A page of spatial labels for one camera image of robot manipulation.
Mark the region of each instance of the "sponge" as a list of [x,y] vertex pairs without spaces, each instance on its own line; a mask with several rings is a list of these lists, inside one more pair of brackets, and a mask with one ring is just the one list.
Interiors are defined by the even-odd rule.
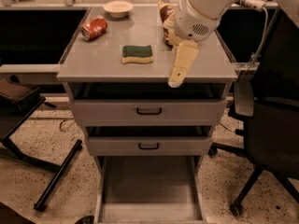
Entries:
[[152,63],[151,46],[124,46],[122,48],[122,63]]

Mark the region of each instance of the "black bag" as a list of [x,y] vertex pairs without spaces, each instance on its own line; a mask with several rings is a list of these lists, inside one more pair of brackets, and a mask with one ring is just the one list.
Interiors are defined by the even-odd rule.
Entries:
[[37,85],[0,80],[0,109],[23,112],[32,106],[40,95]]

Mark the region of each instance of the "white cable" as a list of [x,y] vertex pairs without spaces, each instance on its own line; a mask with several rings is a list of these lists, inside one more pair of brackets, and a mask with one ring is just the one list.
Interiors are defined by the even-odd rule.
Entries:
[[250,59],[249,63],[248,63],[248,68],[247,70],[243,73],[243,75],[240,77],[240,79],[242,79],[244,77],[244,75],[250,70],[250,68],[255,64],[257,58],[258,58],[258,55],[260,54],[261,52],[261,49],[263,47],[263,42],[265,40],[265,35],[266,35],[266,31],[267,31],[267,24],[268,24],[268,18],[269,18],[269,15],[268,15],[268,11],[265,7],[263,7],[263,11],[264,11],[264,14],[265,14],[265,20],[264,20],[264,26],[263,26],[263,35],[262,35],[262,40],[260,42],[260,45],[257,49],[257,51],[255,52],[254,56],[252,59]]

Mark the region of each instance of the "drawer handle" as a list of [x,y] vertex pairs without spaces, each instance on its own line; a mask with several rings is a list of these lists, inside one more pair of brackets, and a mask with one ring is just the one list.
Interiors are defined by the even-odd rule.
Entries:
[[136,112],[138,115],[140,116],[158,116],[162,113],[162,109],[159,108],[157,112],[149,112],[150,109],[141,109],[141,108],[137,108]]
[[142,144],[138,144],[139,149],[141,150],[156,150],[159,148],[159,143],[156,144],[156,147],[142,147]]

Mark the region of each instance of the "black chair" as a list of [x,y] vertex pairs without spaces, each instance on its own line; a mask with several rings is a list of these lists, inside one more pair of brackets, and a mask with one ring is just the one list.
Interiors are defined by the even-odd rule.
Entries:
[[299,179],[299,29],[282,10],[254,78],[236,82],[234,96],[229,116],[244,122],[244,130],[236,130],[244,136],[244,149],[213,143],[209,150],[211,157],[221,149],[255,166],[231,212],[234,216],[244,212],[241,203],[263,170],[271,172],[299,203],[299,192],[288,179]]
[[76,144],[73,145],[62,165],[57,165],[55,163],[42,161],[38,158],[24,154],[10,139],[10,136],[20,128],[20,126],[44,103],[44,101],[45,97],[42,95],[39,97],[37,96],[37,98],[34,99],[28,106],[26,106],[22,112],[5,109],[4,107],[0,106],[0,143],[4,146],[0,147],[0,156],[22,161],[24,163],[34,165],[35,167],[43,168],[47,171],[55,173],[45,191],[34,205],[34,209],[37,211],[43,211],[45,209],[46,205],[44,203],[50,196],[64,170],[67,168],[69,162],[71,162],[76,152],[82,149],[82,141],[78,140]]

